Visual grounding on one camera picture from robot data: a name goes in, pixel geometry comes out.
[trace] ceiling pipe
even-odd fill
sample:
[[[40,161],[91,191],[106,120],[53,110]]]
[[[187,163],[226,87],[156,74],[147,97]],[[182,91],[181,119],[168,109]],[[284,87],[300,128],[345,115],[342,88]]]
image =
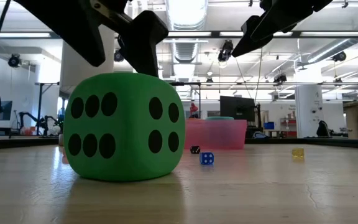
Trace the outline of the ceiling pipe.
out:
[[[348,49],[349,47],[352,47],[355,44],[358,44],[358,38],[345,40],[338,39],[332,41],[330,44],[310,54],[307,61],[308,63],[320,62],[338,54],[339,52],[342,52],[343,50]]]
[[[170,30],[203,30],[206,23],[208,0],[165,0]],[[172,44],[173,62],[191,63],[198,53],[199,43]],[[174,74],[193,76],[195,65],[174,65]]]

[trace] black monitor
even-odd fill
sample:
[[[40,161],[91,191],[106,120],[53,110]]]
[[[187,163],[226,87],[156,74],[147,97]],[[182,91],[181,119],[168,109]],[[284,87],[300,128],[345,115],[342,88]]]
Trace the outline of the black monitor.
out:
[[[1,102],[0,121],[11,120],[11,113],[12,113],[12,101],[2,101]]]
[[[255,101],[250,98],[221,96],[221,116],[255,121]]]

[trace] red object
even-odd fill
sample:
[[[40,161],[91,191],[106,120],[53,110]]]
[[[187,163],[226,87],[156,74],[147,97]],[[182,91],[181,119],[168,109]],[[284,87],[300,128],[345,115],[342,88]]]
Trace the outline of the red object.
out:
[[[191,146],[200,146],[201,151],[243,149],[246,131],[246,120],[187,119],[185,150]]]
[[[190,115],[192,115],[196,111],[198,111],[198,107],[194,103],[191,103]]]

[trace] security camera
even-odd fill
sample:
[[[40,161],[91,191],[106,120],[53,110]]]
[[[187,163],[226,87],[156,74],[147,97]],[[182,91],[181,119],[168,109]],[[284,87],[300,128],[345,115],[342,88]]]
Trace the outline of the security camera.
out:
[[[120,53],[120,49],[116,50],[114,53],[114,61],[115,62],[122,62],[124,60],[124,56]]]
[[[334,55],[332,60],[334,62],[343,62],[346,60],[346,54],[345,52],[339,52],[338,54]]]
[[[12,54],[7,64],[12,68],[20,68],[22,66],[22,60],[19,54]]]
[[[233,43],[231,42],[231,40],[225,40],[223,47],[220,51],[220,53],[218,54],[218,60],[220,62],[227,62],[229,60],[229,58],[231,57],[231,52],[233,51],[234,47],[233,47]]]
[[[279,75],[277,75],[276,77],[274,77],[274,81],[275,83],[283,83],[287,81],[287,76],[285,75],[285,73],[281,73]]]

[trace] robotic arm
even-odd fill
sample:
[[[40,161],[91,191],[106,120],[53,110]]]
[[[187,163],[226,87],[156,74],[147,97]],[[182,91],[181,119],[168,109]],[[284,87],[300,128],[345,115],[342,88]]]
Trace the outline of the robotic arm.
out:
[[[165,24],[152,11],[135,19],[124,14],[128,0],[15,0],[91,65],[105,61],[100,24],[119,33],[120,53],[140,73],[157,77],[155,46],[168,36]],[[238,57],[268,44],[274,33],[291,31],[298,22],[318,12],[332,0],[261,0],[265,10],[241,27],[244,36],[233,50]]]
[[[104,24],[119,33],[120,53],[140,73],[158,77],[155,46],[168,36],[152,11],[134,20],[124,14],[127,0],[15,0],[58,34],[91,65],[106,57],[99,33]]]
[[[39,125],[38,119],[37,119],[35,116],[33,116],[32,114],[30,114],[29,112],[19,112],[19,117],[20,117],[20,129],[22,129],[22,128],[24,127],[24,120],[23,120],[24,115],[29,116],[33,121],[35,121],[36,126]]]

